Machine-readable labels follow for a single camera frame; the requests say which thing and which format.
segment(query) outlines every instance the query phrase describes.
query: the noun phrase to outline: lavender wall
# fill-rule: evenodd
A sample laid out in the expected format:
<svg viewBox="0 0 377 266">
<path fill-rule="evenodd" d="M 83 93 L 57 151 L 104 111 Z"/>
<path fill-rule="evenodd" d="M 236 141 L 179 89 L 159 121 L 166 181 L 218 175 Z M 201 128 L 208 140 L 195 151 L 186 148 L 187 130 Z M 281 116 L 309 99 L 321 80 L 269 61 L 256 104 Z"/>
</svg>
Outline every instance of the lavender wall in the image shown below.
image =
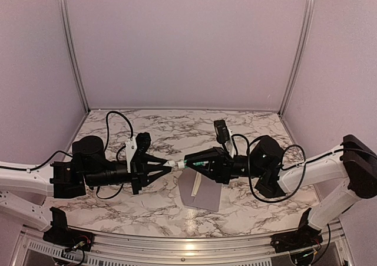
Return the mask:
<svg viewBox="0 0 377 266">
<path fill-rule="evenodd" d="M 316 0 L 285 119 L 309 156 L 352 133 L 377 152 L 377 0 Z M 336 182 L 319 185 L 327 195 Z M 342 218 L 356 265 L 377 261 L 377 198 Z"/>
<path fill-rule="evenodd" d="M 0 0 L 0 161 L 40 163 L 66 149 L 84 117 L 58 0 Z M 1 265 L 21 224 L 0 216 Z"/>
<path fill-rule="evenodd" d="M 67 0 L 91 107 L 278 110 L 306 0 Z"/>
</svg>

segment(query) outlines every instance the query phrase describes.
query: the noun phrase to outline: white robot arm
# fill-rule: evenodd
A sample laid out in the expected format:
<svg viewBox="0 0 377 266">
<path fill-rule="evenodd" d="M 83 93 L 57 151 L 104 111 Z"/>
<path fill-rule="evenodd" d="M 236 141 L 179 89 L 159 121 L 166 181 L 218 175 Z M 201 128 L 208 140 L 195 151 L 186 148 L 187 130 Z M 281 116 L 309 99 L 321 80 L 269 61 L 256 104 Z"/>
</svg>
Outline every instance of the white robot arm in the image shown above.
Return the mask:
<svg viewBox="0 0 377 266">
<path fill-rule="evenodd" d="M 220 125 L 223 127 L 216 128 L 216 133 L 226 132 L 225 122 Z M 217 139 L 225 142 L 233 136 L 225 133 L 218 135 Z M 309 247 L 316 240 L 322 242 L 320 232 L 330 221 L 357 201 L 377 195 L 377 156 L 355 136 L 347 135 L 341 145 L 288 168 L 282 166 L 285 151 L 270 136 L 258 137 L 251 144 L 246 141 L 248 147 L 259 141 L 248 156 L 233 156 L 220 147 L 213 147 L 186 155 L 185 163 L 218 183 L 228 184 L 231 179 L 238 177 L 259 178 L 255 189 L 261 195 L 265 198 L 284 197 L 277 201 L 261 199 L 255 194 L 250 181 L 253 195 L 267 203 L 277 203 L 291 197 L 300 186 L 343 179 L 321 203 L 304 212 L 296 231 L 272 237 L 272 246 L 276 252 Z"/>
<path fill-rule="evenodd" d="M 72 144 L 70 162 L 54 162 L 50 166 L 0 162 L 0 212 L 44 232 L 44 240 L 55 244 L 72 248 L 82 243 L 83 236 L 91 241 L 92 233 L 68 227 L 62 210 L 33 204 L 13 192 L 69 199 L 85 195 L 85 185 L 93 189 L 131 183 L 133 194 L 138 194 L 143 187 L 171 171 L 171 161 L 146 153 L 150 143 L 149 133 L 139 133 L 124 145 L 126 161 L 109 161 L 102 140 L 87 136 Z M 86 242 L 83 250 L 90 247 Z"/>
</svg>

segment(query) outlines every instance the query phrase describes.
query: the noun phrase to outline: cardboard piece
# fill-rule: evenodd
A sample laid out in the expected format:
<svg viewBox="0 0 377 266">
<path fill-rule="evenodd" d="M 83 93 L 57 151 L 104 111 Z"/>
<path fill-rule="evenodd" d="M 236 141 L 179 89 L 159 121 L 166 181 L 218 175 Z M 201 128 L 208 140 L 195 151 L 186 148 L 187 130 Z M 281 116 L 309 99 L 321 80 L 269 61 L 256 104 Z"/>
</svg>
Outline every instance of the cardboard piece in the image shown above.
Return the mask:
<svg viewBox="0 0 377 266">
<path fill-rule="evenodd" d="M 183 205 L 218 212 L 222 184 L 202 176 L 196 196 L 192 196 L 196 173 L 195 170 L 186 168 L 178 178 Z"/>
</svg>

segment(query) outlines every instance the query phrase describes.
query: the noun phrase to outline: white marble countertop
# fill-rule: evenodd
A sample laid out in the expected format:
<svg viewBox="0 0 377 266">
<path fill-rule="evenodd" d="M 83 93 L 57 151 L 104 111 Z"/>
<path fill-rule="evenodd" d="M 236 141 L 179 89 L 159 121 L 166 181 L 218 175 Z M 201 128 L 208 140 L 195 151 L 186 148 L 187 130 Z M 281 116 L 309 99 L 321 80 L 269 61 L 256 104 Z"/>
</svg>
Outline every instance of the white marble countertop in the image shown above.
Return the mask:
<svg viewBox="0 0 377 266">
<path fill-rule="evenodd" d="M 208 110 L 122 110 L 132 122 L 135 133 L 149 132 L 152 144 L 149 154 L 171 160 L 213 146 L 216 134 L 213 121 L 225 119 L 233 133 L 249 139 L 263 134 L 274 137 L 281 146 L 291 141 L 277 114 L 248 111 Z M 106 139 L 107 111 L 92 111 L 76 140 L 88 135 Z M 129 130 L 121 117 L 110 117 L 109 160 L 124 144 Z M 237 142 L 240 153 L 246 145 Z M 257 201 L 249 190 L 247 179 L 231 180 L 223 185 L 218 212 L 183 206 L 177 179 L 182 171 L 173 170 L 133 195 L 126 184 L 114 199 L 101 200 L 87 189 L 87 195 L 64 200 L 48 198 L 45 206 L 59 207 L 67 213 L 68 223 L 87 229 L 153 237 L 226 237 L 262 234 L 296 228 L 301 214 L 318 202 L 312 186 L 302 188 L 293 198 L 278 204 Z M 101 188 L 100 195 L 110 196 L 118 186 Z"/>
</svg>

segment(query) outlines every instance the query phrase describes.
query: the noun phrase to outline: black joint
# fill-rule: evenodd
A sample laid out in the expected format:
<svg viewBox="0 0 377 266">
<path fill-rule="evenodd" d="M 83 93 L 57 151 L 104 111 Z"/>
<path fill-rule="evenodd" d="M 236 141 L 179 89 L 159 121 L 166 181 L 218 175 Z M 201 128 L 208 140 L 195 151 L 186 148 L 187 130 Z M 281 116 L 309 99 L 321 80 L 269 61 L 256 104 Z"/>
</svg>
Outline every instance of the black joint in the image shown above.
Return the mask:
<svg viewBox="0 0 377 266">
<path fill-rule="evenodd" d="M 308 217 L 311 208 L 306 210 L 301 217 L 299 227 L 296 231 L 275 234 L 271 239 L 271 246 L 276 253 L 292 251 L 300 248 L 311 247 L 317 242 L 323 242 L 320 231 L 309 226 Z"/>
<path fill-rule="evenodd" d="M 72 249 L 85 237 L 85 240 L 88 238 L 89 242 L 82 246 L 82 250 L 90 251 L 93 233 L 69 228 L 63 210 L 51 207 L 50 211 L 52 212 L 51 228 L 43 234 L 43 240 Z"/>
<path fill-rule="evenodd" d="M 369 199 L 377 195 L 377 160 L 367 153 L 375 155 L 365 144 L 353 135 L 343 138 L 343 164 L 349 176 L 348 188 L 360 198 Z M 352 151 L 359 149 L 367 153 Z"/>
</svg>

